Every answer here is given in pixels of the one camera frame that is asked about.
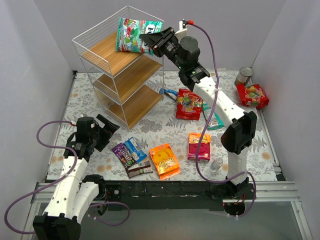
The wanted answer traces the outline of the green Fox's mint candy bag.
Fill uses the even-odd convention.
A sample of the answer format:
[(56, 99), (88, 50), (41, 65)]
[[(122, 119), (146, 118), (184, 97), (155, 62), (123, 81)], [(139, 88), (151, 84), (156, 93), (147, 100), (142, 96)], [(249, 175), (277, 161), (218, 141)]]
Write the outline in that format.
[(163, 22), (161, 21), (119, 17), (115, 51), (147, 53), (152, 56), (153, 50), (140, 38), (140, 35), (159, 33), (162, 28)]

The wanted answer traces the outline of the red fruit candy bag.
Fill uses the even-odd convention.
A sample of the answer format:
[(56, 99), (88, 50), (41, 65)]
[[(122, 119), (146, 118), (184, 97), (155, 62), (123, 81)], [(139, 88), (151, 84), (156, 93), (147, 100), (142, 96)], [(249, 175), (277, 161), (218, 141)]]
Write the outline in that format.
[(203, 99), (194, 92), (180, 88), (177, 93), (176, 103), (177, 110), (175, 117), (177, 119), (196, 121), (200, 119), (203, 109)]

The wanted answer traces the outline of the teal mint candy bag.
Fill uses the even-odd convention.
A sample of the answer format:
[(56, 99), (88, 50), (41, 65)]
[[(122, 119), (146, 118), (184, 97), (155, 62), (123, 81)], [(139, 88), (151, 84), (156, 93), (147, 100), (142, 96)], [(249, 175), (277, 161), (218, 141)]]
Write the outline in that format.
[[(202, 112), (206, 121), (209, 120), (209, 116), (211, 114), (211, 107), (207, 103), (203, 103)], [(210, 118), (207, 129), (208, 130), (218, 130), (224, 127), (223, 121), (220, 117), (214, 112), (212, 117)]]

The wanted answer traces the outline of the red fruit candy bag corner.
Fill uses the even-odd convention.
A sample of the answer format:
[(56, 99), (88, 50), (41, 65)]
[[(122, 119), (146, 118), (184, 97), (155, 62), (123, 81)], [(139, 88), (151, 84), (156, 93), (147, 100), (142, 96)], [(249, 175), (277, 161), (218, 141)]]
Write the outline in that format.
[(269, 98), (259, 84), (236, 86), (240, 102), (245, 107), (262, 109), (269, 104)]

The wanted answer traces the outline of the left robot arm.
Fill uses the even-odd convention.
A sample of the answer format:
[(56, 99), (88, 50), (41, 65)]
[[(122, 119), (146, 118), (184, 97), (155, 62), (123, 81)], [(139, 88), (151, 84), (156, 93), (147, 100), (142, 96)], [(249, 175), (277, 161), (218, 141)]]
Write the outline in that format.
[(116, 29), (89, 30), (73, 39), (81, 61), (101, 73), (91, 84), (106, 115), (81, 116), (71, 123), (61, 174), (52, 183), (53, 196), (32, 223), (40, 240), (80, 238), (91, 202), (108, 196), (102, 176), (83, 176), (90, 157), (107, 146), (116, 130), (131, 130), (162, 99), (146, 82), (163, 61), (145, 52), (118, 51), (117, 35)]

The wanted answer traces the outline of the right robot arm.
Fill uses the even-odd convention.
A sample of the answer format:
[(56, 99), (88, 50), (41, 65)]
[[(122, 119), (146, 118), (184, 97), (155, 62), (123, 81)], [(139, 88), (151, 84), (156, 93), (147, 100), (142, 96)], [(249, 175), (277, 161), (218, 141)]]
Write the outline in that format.
[(179, 69), (181, 82), (193, 93), (211, 105), (226, 128), (220, 138), (227, 151), (228, 171), (225, 180), (214, 181), (220, 196), (241, 195), (249, 185), (247, 155), (255, 137), (257, 115), (237, 106), (219, 89), (219, 77), (212, 78), (200, 64), (201, 53), (198, 41), (192, 36), (178, 39), (175, 30), (169, 27), (161, 32), (142, 34), (140, 38), (157, 57), (166, 56)]

